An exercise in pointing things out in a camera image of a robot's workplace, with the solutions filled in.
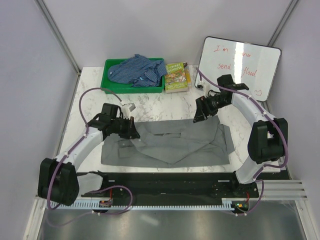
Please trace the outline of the blue checked shirt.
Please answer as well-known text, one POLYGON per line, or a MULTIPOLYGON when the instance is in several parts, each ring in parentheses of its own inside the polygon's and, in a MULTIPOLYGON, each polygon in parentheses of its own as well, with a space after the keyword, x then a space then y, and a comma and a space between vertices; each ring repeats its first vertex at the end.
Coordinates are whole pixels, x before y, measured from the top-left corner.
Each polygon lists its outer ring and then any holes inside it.
POLYGON ((166 74, 163 60, 150 60, 140 54, 111 66, 107 71, 111 82, 130 84, 132 88, 158 87, 166 74))

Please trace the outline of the grey long sleeve shirt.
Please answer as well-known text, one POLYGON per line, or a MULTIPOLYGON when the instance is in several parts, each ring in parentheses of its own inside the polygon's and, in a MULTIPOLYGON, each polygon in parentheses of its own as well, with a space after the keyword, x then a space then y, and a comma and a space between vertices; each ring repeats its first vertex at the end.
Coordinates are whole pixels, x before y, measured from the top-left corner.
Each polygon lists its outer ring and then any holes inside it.
POLYGON ((235 147, 230 128, 217 116, 135 123, 137 139, 107 137, 101 164, 139 168, 192 168, 229 164, 235 147))

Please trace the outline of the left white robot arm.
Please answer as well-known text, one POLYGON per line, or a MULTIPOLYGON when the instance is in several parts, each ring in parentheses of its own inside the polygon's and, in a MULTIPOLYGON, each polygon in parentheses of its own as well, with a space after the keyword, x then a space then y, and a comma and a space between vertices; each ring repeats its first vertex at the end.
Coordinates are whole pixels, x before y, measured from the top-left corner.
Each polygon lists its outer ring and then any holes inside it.
POLYGON ((77 197, 94 192, 99 197, 106 196, 110 185, 97 173, 79 176, 77 171, 87 156, 112 134, 122 139, 138 139, 134 117, 131 112, 134 103, 104 103, 100 113, 90 120, 82 135, 64 152, 55 158, 45 158, 39 169, 37 195, 48 202, 72 205, 77 197))

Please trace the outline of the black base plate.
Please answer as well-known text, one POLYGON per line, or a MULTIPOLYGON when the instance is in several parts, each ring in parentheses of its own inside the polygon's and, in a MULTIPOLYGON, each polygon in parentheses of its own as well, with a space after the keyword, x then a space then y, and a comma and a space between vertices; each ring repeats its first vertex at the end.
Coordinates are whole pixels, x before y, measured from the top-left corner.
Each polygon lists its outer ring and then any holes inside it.
POLYGON ((257 198, 255 183, 236 183, 230 172, 221 173, 106 173, 101 193, 83 193, 82 197, 111 198, 113 206, 207 206, 221 205, 223 198, 257 198))

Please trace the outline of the white dry-erase board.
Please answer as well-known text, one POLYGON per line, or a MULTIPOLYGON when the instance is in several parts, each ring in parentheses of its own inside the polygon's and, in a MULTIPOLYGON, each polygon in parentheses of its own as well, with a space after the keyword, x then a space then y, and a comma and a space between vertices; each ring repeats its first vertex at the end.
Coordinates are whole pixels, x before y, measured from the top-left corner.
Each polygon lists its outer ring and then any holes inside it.
POLYGON ((222 75, 232 75, 237 84, 245 83, 259 102, 270 94, 282 51, 263 46, 208 36, 198 64, 199 70, 213 83, 222 75))

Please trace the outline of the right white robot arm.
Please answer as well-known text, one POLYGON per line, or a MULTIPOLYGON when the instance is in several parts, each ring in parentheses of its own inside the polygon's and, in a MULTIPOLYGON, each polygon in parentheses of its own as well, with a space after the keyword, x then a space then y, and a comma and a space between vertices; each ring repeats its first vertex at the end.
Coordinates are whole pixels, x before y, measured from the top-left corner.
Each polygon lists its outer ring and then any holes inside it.
POLYGON ((248 157, 233 173, 235 181, 229 184, 230 193, 240 197, 247 191, 247 184, 253 183, 264 168, 281 169, 287 164, 288 122, 264 109, 251 95, 249 87, 245 83, 235 83, 230 74, 220 76, 214 86, 219 89, 214 95, 208 90, 195 100, 193 122, 205 121, 219 109, 232 105, 250 124, 248 157))

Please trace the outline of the yellow book underneath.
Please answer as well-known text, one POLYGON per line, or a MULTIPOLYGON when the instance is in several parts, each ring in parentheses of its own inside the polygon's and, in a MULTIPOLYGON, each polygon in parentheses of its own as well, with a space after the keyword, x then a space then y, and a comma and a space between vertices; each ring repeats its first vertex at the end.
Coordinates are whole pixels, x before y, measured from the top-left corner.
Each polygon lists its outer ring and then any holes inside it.
POLYGON ((184 72, 185 72, 185 77, 186 77, 188 88, 191 88, 192 87, 192 79, 191 79, 191 74, 190 74, 190 69, 189 69, 188 63, 184 62, 183 67, 184 67, 184 72))

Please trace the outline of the green paperback book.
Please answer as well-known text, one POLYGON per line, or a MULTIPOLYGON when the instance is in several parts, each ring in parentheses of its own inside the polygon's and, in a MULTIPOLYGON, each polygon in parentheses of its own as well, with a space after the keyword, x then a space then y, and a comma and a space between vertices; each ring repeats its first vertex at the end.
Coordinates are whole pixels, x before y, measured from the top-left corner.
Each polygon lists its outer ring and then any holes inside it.
POLYGON ((186 92, 189 88, 182 62, 170 63, 165 66, 164 90, 168 93, 186 92))

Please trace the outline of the green plastic bin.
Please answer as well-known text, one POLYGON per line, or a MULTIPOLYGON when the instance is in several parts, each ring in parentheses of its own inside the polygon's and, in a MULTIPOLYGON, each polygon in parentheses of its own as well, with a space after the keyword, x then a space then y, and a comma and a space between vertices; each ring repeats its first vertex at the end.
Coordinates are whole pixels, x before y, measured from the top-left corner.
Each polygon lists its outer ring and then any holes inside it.
POLYGON ((163 92, 165 88, 165 76, 161 77, 159 86, 156 87, 132 87, 132 84, 122 84, 110 81, 108 77, 109 69, 126 60, 127 58, 110 58, 105 61, 100 83, 101 88, 109 89, 116 94, 155 94, 163 92))

